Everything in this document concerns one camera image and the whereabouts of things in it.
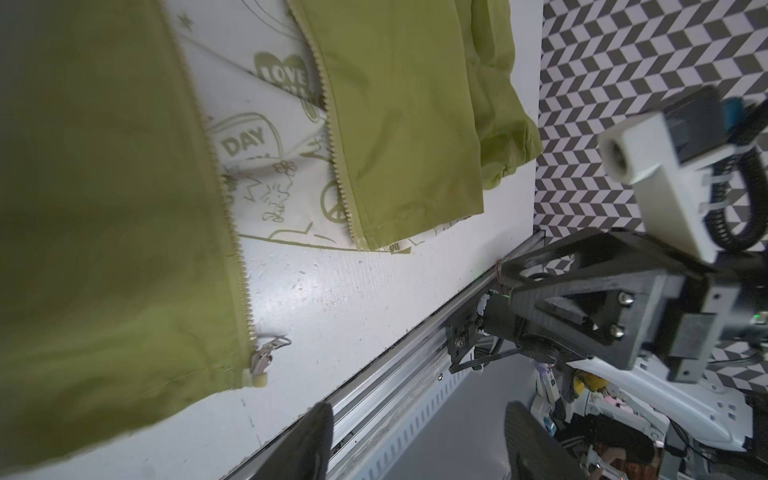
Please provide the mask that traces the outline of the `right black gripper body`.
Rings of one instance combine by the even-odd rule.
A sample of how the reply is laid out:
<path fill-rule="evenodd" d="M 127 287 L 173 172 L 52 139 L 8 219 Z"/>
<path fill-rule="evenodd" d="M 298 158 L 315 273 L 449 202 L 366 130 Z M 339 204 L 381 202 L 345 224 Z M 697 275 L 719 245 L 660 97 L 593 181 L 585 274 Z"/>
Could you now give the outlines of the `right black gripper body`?
<path fill-rule="evenodd" d="M 559 360 L 628 371 L 651 354 L 667 380 L 697 382 L 723 341 L 750 339 L 750 255 L 701 261 L 647 234 L 589 228 L 503 261 L 486 333 Z"/>

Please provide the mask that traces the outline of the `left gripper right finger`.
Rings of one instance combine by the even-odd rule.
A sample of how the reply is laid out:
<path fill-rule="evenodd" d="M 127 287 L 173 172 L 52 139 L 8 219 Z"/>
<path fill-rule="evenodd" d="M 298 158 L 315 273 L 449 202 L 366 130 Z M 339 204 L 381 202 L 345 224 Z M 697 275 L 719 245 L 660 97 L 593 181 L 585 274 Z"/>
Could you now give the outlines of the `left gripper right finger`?
<path fill-rule="evenodd" d="M 512 479 L 584 479 L 579 464 L 550 437 L 521 402 L 510 402 L 504 438 Z"/>

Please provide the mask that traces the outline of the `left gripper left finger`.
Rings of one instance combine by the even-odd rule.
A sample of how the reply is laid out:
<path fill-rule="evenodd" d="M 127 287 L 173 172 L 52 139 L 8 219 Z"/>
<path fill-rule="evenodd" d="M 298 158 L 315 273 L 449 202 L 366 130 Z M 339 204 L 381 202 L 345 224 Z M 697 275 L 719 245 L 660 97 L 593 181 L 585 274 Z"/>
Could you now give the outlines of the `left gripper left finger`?
<path fill-rule="evenodd" d="M 332 406 L 318 402 L 252 476 L 253 480 L 323 480 L 333 445 Z"/>

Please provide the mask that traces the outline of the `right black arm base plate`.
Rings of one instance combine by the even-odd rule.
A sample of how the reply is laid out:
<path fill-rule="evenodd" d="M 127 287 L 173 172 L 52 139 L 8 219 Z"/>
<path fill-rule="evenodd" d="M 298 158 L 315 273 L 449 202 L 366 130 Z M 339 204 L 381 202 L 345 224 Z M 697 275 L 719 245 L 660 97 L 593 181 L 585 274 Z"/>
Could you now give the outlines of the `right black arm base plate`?
<path fill-rule="evenodd" d="M 467 304 L 454 312 L 445 326 L 449 372 L 481 370 L 488 358 L 499 352 L 498 338 L 483 330 L 480 301 Z"/>

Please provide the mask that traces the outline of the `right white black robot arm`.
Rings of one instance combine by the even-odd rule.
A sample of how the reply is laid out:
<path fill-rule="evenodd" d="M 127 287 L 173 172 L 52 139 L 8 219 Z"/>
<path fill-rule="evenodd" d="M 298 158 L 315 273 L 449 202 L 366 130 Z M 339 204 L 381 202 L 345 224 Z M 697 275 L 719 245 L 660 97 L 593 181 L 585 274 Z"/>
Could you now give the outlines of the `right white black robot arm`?
<path fill-rule="evenodd" d="M 646 234 L 588 229 L 505 260 L 505 293 L 479 303 L 479 329 L 542 363 L 604 379 L 701 446 L 755 446 L 753 410 L 707 378 L 725 341 L 747 361 L 767 352 L 767 256 L 721 252 L 707 263 Z"/>

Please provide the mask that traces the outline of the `green jacket with printed lining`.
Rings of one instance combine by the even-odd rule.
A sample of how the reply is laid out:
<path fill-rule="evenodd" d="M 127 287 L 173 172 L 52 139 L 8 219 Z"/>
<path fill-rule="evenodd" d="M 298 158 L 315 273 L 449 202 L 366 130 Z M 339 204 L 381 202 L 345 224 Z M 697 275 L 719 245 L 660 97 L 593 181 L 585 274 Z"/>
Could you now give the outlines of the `green jacket with printed lining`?
<path fill-rule="evenodd" d="M 542 11 L 3 2 L 2 476 L 221 478 L 525 240 Z"/>

